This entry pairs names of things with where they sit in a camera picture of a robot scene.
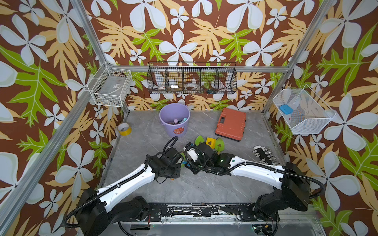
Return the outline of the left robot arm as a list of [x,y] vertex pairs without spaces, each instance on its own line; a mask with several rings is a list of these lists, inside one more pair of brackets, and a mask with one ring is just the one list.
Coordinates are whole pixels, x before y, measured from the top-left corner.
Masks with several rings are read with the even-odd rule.
[[142,197],[130,202],[124,202],[124,198],[158,177],[179,178],[183,159],[173,147],[156,155],[148,154],[132,173],[96,191],[85,191],[79,206],[68,213],[61,227],[80,228],[86,236],[99,236],[113,223],[147,217],[149,205]]

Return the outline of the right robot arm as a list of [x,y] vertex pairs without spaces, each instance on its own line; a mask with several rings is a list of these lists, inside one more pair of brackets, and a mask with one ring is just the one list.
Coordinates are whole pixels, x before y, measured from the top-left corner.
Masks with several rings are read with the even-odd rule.
[[325,185],[305,176],[294,164],[269,165],[252,162],[230,153],[216,153],[207,144],[188,143],[184,147],[187,168],[217,176],[241,176],[268,184],[273,192],[258,197],[253,203],[254,215],[273,217],[279,211],[292,208],[307,211],[308,204],[325,192]]

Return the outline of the green trowel wooden handle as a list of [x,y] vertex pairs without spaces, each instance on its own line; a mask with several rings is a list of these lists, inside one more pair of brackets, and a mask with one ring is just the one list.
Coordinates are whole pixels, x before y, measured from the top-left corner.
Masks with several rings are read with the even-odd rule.
[[186,157],[183,152],[181,152],[180,154],[182,155],[181,167],[185,167],[185,164],[187,163]]
[[199,135],[196,139],[195,139],[195,145],[196,146],[198,146],[198,145],[200,145],[200,144],[202,144],[202,143],[204,143],[205,142],[205,140],[204,140],[204,138],[201,136],[201,135]]

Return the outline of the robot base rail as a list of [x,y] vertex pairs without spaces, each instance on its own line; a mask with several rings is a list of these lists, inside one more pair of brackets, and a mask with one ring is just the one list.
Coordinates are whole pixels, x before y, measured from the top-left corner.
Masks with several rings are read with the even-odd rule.
[[123,217],[123,221],[161,222],[163,217],[188,216],[191,218],[210,219],[215,216],[231,216],[241,222],[275,222],[279,221],[278,213],[265,214],[255,207],[255,203],[238,204],[149,204],[138,216]]

